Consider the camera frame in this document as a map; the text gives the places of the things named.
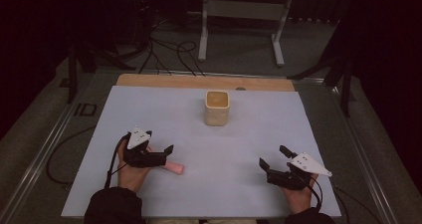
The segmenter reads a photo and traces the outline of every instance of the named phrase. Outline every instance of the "cable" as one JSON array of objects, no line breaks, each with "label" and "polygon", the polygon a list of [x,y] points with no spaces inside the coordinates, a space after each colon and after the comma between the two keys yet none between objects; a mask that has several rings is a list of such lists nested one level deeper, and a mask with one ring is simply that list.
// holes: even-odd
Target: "cable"
[{"label": "cable", "polygon": [[125,163],[123,166],[121,166],[120,168],[118,168],[116,171],[114,171],[111,175],[113,175],[113,174],[115,174],[115,173],[117,173],[117,172],[119,172],[122,168],[124,168],[124,167],[126,167],[127,166],[127,163]]},{"label": "cable", "polygon": [[311,177],[311,179],[316,183],[317,187],[319,188],[319,193],[320,193],[320,203],[323,203],[323,195],[322,195],[322,188],[320,188],[319,183],[317,182],[316,179],[314,179],[313,177]]},{"label": "cable", "polygon": [[61,141],[61,142],[59,142],[57,145],[56,145],[56,147],[53,149],[53,151],[52,151],[52,153],[50,154],[50,156],[49,156],[49,159],[47,160],[47,163],[46,163],[46,174],[47,174],[47,176],[52,180],[52,181],[54,181],[54,182],[56,182],[56,183],[59,183],[59,184],[65,184],[65,185],[69,185],[69,184],[72,184],[73,183],[73,181],[62,181],[62,180],[59,180],[59,179],[57,179],[57,178],[55,178],[55,177],[53,177],[53,175],[50,173],[50,162],[51,162],[51,160],[52,160],[52,158],[53,158],[53,156],[54,156],[54,154],[56,153],[56,151],[63,145],[63,144],[65,144],[68,140],[70,140],[70,139],[72,139],[72,138],[74,138],[74,137],[76,137],[76,136],[78,136],[78,135],[80,135],[80,134],[82,134],[82,133],[84,133],[84,132],[86,132],[86,131],[89,131],[89,130],[91,130],[91,129],[94,129],[96,126],[91,126],[91,127],[88,127],[88,128],[86,128],[86,129],[84,129],[84,130],[82,130],[82,131],[79,131],[79,132],[77,132],[77,133],[75,133],[75,134],[72,134],[72,135],[70,135],[69,137],[67,137],[67,138],[65,138],[63,141]]},{"label": "cable", "polygon": [[118,152],[118,148],[120,147],[121,143],[122,143],[124,140],[128,139],[129,137],[130,137],[130,132],[128,132],[125,136],[123,136],[123,137],[120,139],[120,141],[117,143],[117,145],[115,146],[114,153],[112,154],[111,164],[109,165],[109,170],[108,170],[108,172],[106,173],[105,189],[106,189],[106,188],[109,188],[109,184],[111,183],[111,176],[112,176],[113,174],[115,174],[115,172],[112,172],[112,168],[114,167],[114,161],[115,161],[115,157],[116,157],[117,152]]},{"label": "cable", "polygon": [[[304,179],[301,178],[299,175],[297,175],[294,172],[292,172],[292,174],[295,177],[297,177],[298,179],[300,179],[307,186],[307,188],[311,191],[311,193],[314,195],[314,197],[316,198],[316,211],[319,212],[320,208],[322,207],[322,201],[319,198],[319,196],[317,195],[316,191],[310,186],[310,184],[308,182],[304,181]],[[322,196],[322,189],[320,189],[320,186],[319,186],[319,191],[320,191],[320,195]]]},{"label": "cable", "polygon": [[[180,25],[178,25],[178,24],[171,24],[170,22],[171,22],[170,19],[162,20],[162,21],[160,21],[157,24],[156,28],[157,29],[160,29],[160,30],[175,30],[177,28],[180,28]],[[172,26],[168,26],[168,27],[166,27],[166,26],[160,26],[160,25],[165,24],[165,23],[170,23],[170,25],[172,25]]]},{"label": "cable", "polygon": [[149,60],[149,58],[151,57],[151,54],[152,54],[152,43],[148,42],[148,44],[151,46],[151,48],[148,49],[149,50],[148,56],[146,57],[145,61],[142,63],[142,66],[140,66],[140,68],[139,68],[139,72],[138,72],[139,74],[142,73],[143,69],[146,66],[146,63],[148,63],[148,60]]},{"label": "cable", "polygon": [[336,192],[334,192],[334,196],[338,199],[338,201],[340,201],[341,206],[343,207],[343,210],[344,210],[346,222],[347,222],[347,224],[350,224],[350,217],[348,215],[348,210],[345,207],[343,200],[340,198],[340,196]]},{"label": "cable", "polygon": [[154,53],[154,52],[152,52],[152,50],[151,50],[151,53],[152,53],[152,55],[154,55],[154,57],[155,57],[155,60],[157,61],[157,63],[156,63],[156,66],[155,66],[155,68],[157,69],[157,74],[159,74],[159,69],[158,69],[158,64],[159,65],[161,65],[161,67],[162,68],[164,68],[166,71],[167,71],[167,73],[171,76],[171,72],[159,61],[159,59],[158,59],[158,56]]},{"label": "cable", "polygon": [[122,61],[128,61],[130,59],[133,59],[137,56],[140,56],[141,54],[143,54],[143,52],[146,50],[147,44],[145,44],[145,46],[143,47],[136,47],[136,49],[132,52],[128,52],[126,54],[121,54],[121,55],[112,55],[114,58],[122,60]]},{"label": "cable", "polygon": [[375,220],[377,223],[382,224],[382,222],[376,217],[376,215],[367,207],[365,206],[362,202],[360,202],[359,200],[357,200],[355,197],[351,196],[350,194],[348,194],[347,192],[341,190],[339,187],[337,187],[336,185],[334,186],[335,189],[337,189],[339,192],[343,193],[344,195],[348,196],[349,198],[351,198],[353,201],[357,202],[359,205],[361,205]]},{"label": "cable", "polygon": [[[162,41],[162,40],[158,40],[158,39],[155,39],[155,38],[151,38],[151,41],[152,42],[155,42],[155,43],[157,43],[157,44],[159,44],[159,45],[161,45],[162,47],[164,47],[164,48],[167,48],[167,49],[169,49],[169,50],[171,50],[171,51],[175,51],[176,53],[177,53],[177,57],[178,57],[178,59],[179,59],[179,61],[180,61],[180,63],[187,69],[187,70],[189,70],[189,72],[193,75],[193,76],[195,76],[196,77],[196,74],[195,74],[195,72],[191,69],[191,68],[189,68],[189,66],[186,64],[186,63],[184,63],[183,62],[183,59],[180,57],[180,53],[187,53],[187,54],[189,54],[189,56],[190,56],[190,58],[192,59],[192,61],[193,61],[193,63],[195,64],[195,66],[196,66],[196,68],[198,69],[198,71],[201,73],[201,75],[203,76],[203,77],[205,77],[205,74],[202,72],[202,70],[199,68],[199,66],[198,66],[198,64],[197,64],[197,62],[195,61],[195,58],[192,56],[192,54],[190,53],[190,52],[192,52],[192,51],[194,51],[195,49],[196,49],[196,43],[194,43],[194,42],[192,42],[192,41],[185,41],[185,42],[182,42],[182,43],[180,43],[180,44],[175,44],[175,43],[171,43],[171,42],[166,42],[166,41]],[[183,45],[185,45],[185,44],[192,44],[193,45],[193,47],[192,48],[190,48],[190,49],[187,49],[187,48],[185,48]]]}]

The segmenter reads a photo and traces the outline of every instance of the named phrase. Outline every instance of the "table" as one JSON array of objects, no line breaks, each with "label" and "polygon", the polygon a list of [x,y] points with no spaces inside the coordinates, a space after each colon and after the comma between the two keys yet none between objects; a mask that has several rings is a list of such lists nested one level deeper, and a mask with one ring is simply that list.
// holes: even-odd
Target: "table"
[{"label": "table", "polygon": [[283,28],[288,18],[291,3],[292,0],[286,0],[284,1],[284,4],[203,0],[202,32],[201,40],[199,42],[198,60],[201,62],[206,60],[208,43],[208,16],[251,18],[279,21],[279,28],[277,32],[271,36],[271,40],[277,66],[282,67],[285,64],[285,60],[283,58],[282,48],[280,46],[280,37],[282,36]]},{"label": "table", "polygon": [[[148,174],[138,193],[143,199],[145,218],[287,216],[287,203],[277,186],[266,183],[265,172],[258,165],[259,157],[275,169],[287,169],[288,159],[278,152],[282,142],[295,151],[306,150],[322,163],[302,102],[290,81],[122,75],[116,84],[62,216],[84,215],[91,195],[104,186],[115,144],[135,124],[153,130],[150,144],[157,150],[174,143],[174,151],[168,158],[185,165],[185,173],[180,176],[160,168]],[[247,91],[233,91],[239,87]],[[200,107],[208,89],[230,93],[232,106],[229,123],[224,127],[203,123]],[[252,99],[246,104],[242,102],[245,98]],[[267,105],[277,109],[258,111]],[[250,110],[261,115],[256,118]],[[256,126],[247,126],[248,117]],[[321,177],[318,181],[324,197],[321,211],[339,216],[328,178]]]}]

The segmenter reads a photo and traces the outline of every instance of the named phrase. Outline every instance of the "wire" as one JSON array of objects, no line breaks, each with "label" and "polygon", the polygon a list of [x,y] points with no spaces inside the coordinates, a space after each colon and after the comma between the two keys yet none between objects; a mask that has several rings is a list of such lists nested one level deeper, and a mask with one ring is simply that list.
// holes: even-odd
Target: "wire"
[{"label": "wire", "polygon": [[338,199],[338,201],[340,201],[341,206],[343,207],[343,210],[344,210],[346,222],[347,222],[347,224],[349,224],[350,223],[350,217],[348,215],[348,210],[345,207],[343,200],[340,198],[340,196],[336,192],[334,192],[334,196]]},{"label": "wire", "polygon": [[125,136],[123,136],[120,139],[120,141],[117,143],[117,145],[115,146],[114,153],[112,154],[111,164],[109,165],[109,170],[106,173],[105,189],[109,188],[109,184],[111,183],[111,176],[116,173],[116,171],[112,172],[112,168],[114,167],[114,161],[115,161],[115,157],[116,157],[117,152],[118,152],[118,148],[120,147],[121,143],[124,140],[128,139],[129,137],[130,137],[130,132],[128,132]]},{"label": "wire", "polygon": [[362,202],[360,202],[359,200],[357,200],[355,197],[353,197],[352,195],[348,194],[347,192],[341,190],[339,187],[337,187],[336,185],[334,186],[335,189],[337,189],[339,192],[343,193],[344,195],[348,196],[349,198],[351,198],[353,201],[357,202],[359,205],[361,205],[375,220],[377,223],[382,224],[382,222],[376,217],[376,215],[367,207],[365,206]]},{"label": "wire", "polygon": [[[322,199],[319,198],[319,196],[317,195],[316,191],[310,186],[310,184],[308,182],[304,181],[304,179],[301,178],[296,173],[292,172],[292,174],[295,177],[297,177],[298,179],[300,179],[307,186],[307,188],[311,191],[311,193],[316,197],[316,211],[319,212],[320,211],[320,208],[322,207]],[[317,181],[316,181],[316,184],[318,185],[319,191],[320,191],[320,195],[322,196],[322,189],[320,189],[319,183],[317,183]]]},{"label": "wire", "polygon": [[[170,19],[162,20],[157,24],[156,28],[160,29],[160,30],[175,30],[177,28],[180,28],[180,25],[171,24],[170,22],[172,22],[172,20],[170,20]],[[170,26],[160,26],[160,25],[165,24],[165,23],[170,23]]]},{"label": "wire", "polygon": [[50,156],[49,156],[49,159],[47,160],[47,163],[46,163],[46,174],[47,174],[47,176],[52,180],[52,181],[54,181],[54,182],[56,182],[56,183],[59,183],[59,184],[65,184],[65,185],[69,185],[69,184],[72,184],[73,183],[73,181],[62,181],[62,180],[59,180],[59,179],[57,179],[57,178],[55,178],[55,177],[53,177],[53,175],[51,174],[51,172],[50,172],[50,163],[51,163],[51,160],[52,160],[52,158],[53,158],[53,156],[54,156],[54,154],[56,153],[56,151],[63,145],[63,144],[65,144],[67,141],[69,141],[70,139],[72,139],[72,138],[74,138],[74,137],[76,137],[76,136],[78,136],[78,135],[80,135],[80,134],[82,134],[82,133],[84,133],[84,132],[86,132],[86,131],[89,131],[89,130],[91,130],[91,129],[94,129],[96,126],[91,126],[91,127],[88,127],[88,128],[86,128],[86,129],[84,129],[84,130],[82,130],[82,131],[79,131],[79,132],[77,132],[77,133],[75,133],[75,134],[72,134],[72,135],[70,135],[69,137],[67,137],[67,138],[65,138],[65,139],[63,139],[63,141],[61,141],[61,142],[59,142],[57,145],[56,145],[56,147],[53,149],[53,151],[52,151],[52,153],[50,154]]},{"label": "wire", "polygon": [[311,177],[311,179],[316,183],[317,187],[319,188],[319,193],[320,193],[320,203],[323,202],[323,196],[322,196],[322,188],[320,188],[319,183],[317,182],[316,179],[314,179],[313,177]]},{"label": "wire", "polygon": [[159,59],[158,59],[158,56],[154,53],[154,52],[152,52],[152,50],[151,50],[151,53],[152,53],[152,55],[154,55],[154,57],[155,57],[155,60],[157,61],[157,63],[156,63],[156,66],[155,66],[155,68],[156,68],[156,70],[157,70],[157,74],[159,74],[159,69],[158,69],[158,64],[159,65],[161,65],[161,67],[162,68],[164,68],[166,71],[167,71],[167,73],[171,76],[171,72],[159,61]]},{"label": "wire", "polygon": [[127,166],[127,163],[125,163],[123,166],[121,166],[120,168],[118,168],[116,171],[114,171],[111,175],[113,175],[113,174],[115,174],[115,173],[117,173],[117,172],[119,172],[122,168],[124,168],[124,167],[126,167]]},{"label": "wire", "polygon": [[[151,38],[151,41],[152,42],[155,42],[156,44],[159,44],[159,45],[161,45],[162,47],[164,47],[164,48],[167,48],[167,49],[169,49],[169,50],[171,50],[171,51],[175,51],[176,53],[177,53],[177,57],[178,57],[178,59],[179,59],[179,61],[180,61],[180,63],[187,69],[187,70],[189,70],[189,72],[193,75],[193,76],[195,76],[196,77],[196,74],[195,74],[195,72],[191,69],[191,68],[189,68],[189,66],[185,63],[185,62],[183,62],[183,59],[181,58],[181,56],[180,56],[180,53],[187,53],[189,56],[190,56],[190,58],[191,58],[191,60],[193,61],[193,63],[195,64],[195,67],[198,69],[198,71],[201,73],[201,75],[203,76],[203,77],[205,77],[205,74],[202,72],[202,70],[199,68],[199,66],[198,66],[198,63],[195,61],[195,58],[192,56],[192,54],[190,53],[190,52],[192,52],[192,51],[194,51],[195,49],[196,49],[196,43],[194,43],[194,42],[192,42],[192,41],[185,41],[185,42],[182,42],[182,43],[180,43],[180,44],[175,44],[175,43],[171,43],[171,42],[166,42],[166,41],[162,41],[162,40],[158,40],[158,39],[155,39],[155,38]],[[192,48],[190,48],[190,49],[187,49],[187,48],[185,48],[183,45],[185,45],[185,44],[191,44],[191,45],[193,45],[192,46]]]},{"label": "wire", "polygon": [[152,54],[152,43],[148,42],[148,45],[150,45],[150,48],[148,49],[149,53],[148,53],[148,56],[146,57],[145,61],[142,63],[142,66],[140,66],[140,68],[139,68],[139,72],[138,72],[139,74],[142,73],[143,69],[146,66],[146,63],[148,63],[148,60],[149,60],[149,58],[151,57],[151,54]]}]

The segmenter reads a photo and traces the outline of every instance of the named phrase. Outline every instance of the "gray floor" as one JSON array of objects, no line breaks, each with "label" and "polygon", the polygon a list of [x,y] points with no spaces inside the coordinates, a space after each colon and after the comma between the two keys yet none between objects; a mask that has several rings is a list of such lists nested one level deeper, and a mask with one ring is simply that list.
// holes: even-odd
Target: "gray floor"
[{"label": "gray floor", "polygon": [[[176,30],[167,26],[166,29],[157,29],[152,36],[176,44],[184,41],[198,44],[200,30],[197,25]],[[275,65],[270,41],[273,30],[271,25],[269,27],[210,29],[207,61],[198,66],[207,75],[282,78],[315,65],[334,30],[331,25],[321,23],[288,23],[282,36],[286,66],[279,68]],[[153,49],[159,61],[174,74],[187,74],[187,69],[179,62],[174,51],[157,44]],[[195,59],[197,50],[192,53]],[[127,63],[139,68],[145,58],[146,54],[142,54]],[[182,54],[182,58],[200,75],[187,54]],[[43,89],[1,140],[0,208],[5,211],[1,223],[6,223],[7,218],[10,218],[8,223],[83,222],[60,216],[69,187],[47,177],[44,170],[46,158],[40,166],[32,166],[31,171],[27,171],[27,168],[37,157],[43,159],[42,155],[37,156],[40,150],[41,154],[51,153],[52,149],[46,147],[47,144],[60,143],[97,123],[110,87],[118,75],[124,73],[103,61],[99,63],[102,66],[95,74],[80,76],[80,95],[73,105],[66,105],[67,90],[59,88],[61,79],[67,75],[67,61],[64,61],[58,68],[56,78]],[[145,71],[155,73],[156,64],[152,58]],[[422,223],[421,196],[362,92],[359,80],[352,81],[351,117],[345,118],[338,108],[336,92],[320,84],[318,78],[323,78],[325,73],[321,71],[312,75],[312,79],[295,83],[295,89],[303,99],[325,165],[334,173],[332,184],[361,201],[383,223]],[[73,116],[73,109],[78,103],[96,104],[99,109],[94,116]],[[58,120],[65,120],[67,125],[57,126]],[[76,135],[59,149],[51,162],[51,171],[56,178],[65,181],[75,178],[92,131],[90,129]],[[346,206],[351,223],[376,223],[363,206],[341,192],[338,195]],[[346,218],[336,218],[335,222],[346,223]]]}]

